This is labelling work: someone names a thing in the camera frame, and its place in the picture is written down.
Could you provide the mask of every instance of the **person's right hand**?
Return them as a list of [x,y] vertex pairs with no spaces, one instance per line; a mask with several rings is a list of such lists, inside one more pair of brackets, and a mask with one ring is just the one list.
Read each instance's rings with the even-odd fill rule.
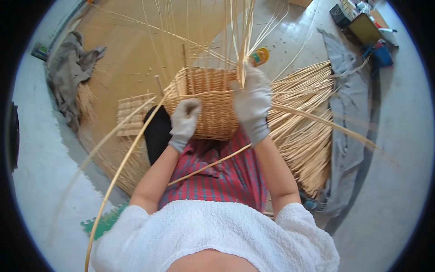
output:
[[270,133],[266,117],[271,107],[271,86],[267,76],[259,69],[246,66],[244,89],[235,89],[233,108],[240,125],[245,130],[252,146]]

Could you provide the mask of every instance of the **white cotton glove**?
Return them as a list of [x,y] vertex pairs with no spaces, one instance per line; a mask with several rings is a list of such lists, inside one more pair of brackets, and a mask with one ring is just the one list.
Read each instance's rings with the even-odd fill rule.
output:
[[252,146],[262,141],[270,133],[266,117],[271,107],[271,86],[267,76],[251,65],[246,66],[244,89],[234,88],[233,108]]
[[190,98],[181,101],[171,115],[172,135],[169,145],[180,154],[196,130],[196,121],[201,113],[201,100]]

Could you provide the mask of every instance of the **wicker basket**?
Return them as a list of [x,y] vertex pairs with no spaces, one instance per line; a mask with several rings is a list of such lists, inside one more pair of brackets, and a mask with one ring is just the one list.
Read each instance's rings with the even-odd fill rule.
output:
[[304,8],[307,8],[313,0],[288,0],[290,4],[295,4]]
[[239,126],[228,87],[228,83],[237,77],[236,70],[226,71],[227,86],[224,86],[224,74],[224,69],[208,68],[207,80],[205,68],[189,66],[180,70],[164,90],[169,92],[163,103],[169,115],[181,100],[201,99],[202,111],[194,138],[228,141]]

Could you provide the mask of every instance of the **concrete floor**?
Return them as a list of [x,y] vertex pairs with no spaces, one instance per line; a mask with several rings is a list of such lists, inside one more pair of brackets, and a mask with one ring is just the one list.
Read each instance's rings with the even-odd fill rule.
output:
[[[58,0],[37,28],[17,73],[13,101],[18,105],[21,139],[18,169],[13,178],[23,218],[44,257],[56,271],[78,271],[83,269],[88,241],[79,223],[96,216],[108,180],[95,166],[81,175],[67,198],[56,232],[50,233],[55,205],[85,151],[53,105],[43,62],[30,56],[31,45],[37,40],[49,40],[53,33],[53,30],[44,31],[44,25],[57,23],[62,13],[67,14],[68,8],[72,10],[63,2],[68,1]],[[333,238],[341,256],[340,271],[386,271],[391,267],[421,214],[432,173],[434,118],[427,78],[400,19],[387,3],[378,2],[378,10],[387,24],[398,30],[400,50],[394,68],[380,72],[381,104],[375,142],[398,166],[380,152],[373,154],[347,216],[333,227]],[[257,1],[255,24],[270,19],[274,3]],[[341,36],[329,15],[336,3],[337,0],[314,0],[306,10],[291,6],[289,15],[260,44],[272,49],[270,60],[261,66],[271,79],[293,59],[311,33],[294,66],[283,75],[327,59],[321,35],[315,30],[320,27]],[[118,12],[128,11],[125,5]],[[253,37],[262,26],[254,27]],[[222,34],[215,35],[210,41],[219,42]],[[86,37],[85,43],[97,42],[96,38]],[[122,192],[115,192],[106,210],[125,197]],[[51,245],[48,244],[50,236],[54,239]]]

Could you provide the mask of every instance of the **plaid shirt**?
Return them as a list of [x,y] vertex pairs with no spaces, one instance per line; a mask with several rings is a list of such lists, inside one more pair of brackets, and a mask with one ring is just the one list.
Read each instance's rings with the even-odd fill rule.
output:
[[[218,161],[249,143],[241,128],[237,129],[230,141],[192,139],[184,148],[171,181]],[[257,156],[254,150],[249,148],[199,174],[169,186],[160,200],[159,209],[172,201],[194,199],[243,203],[262,212],[266,197],[267,189]]]

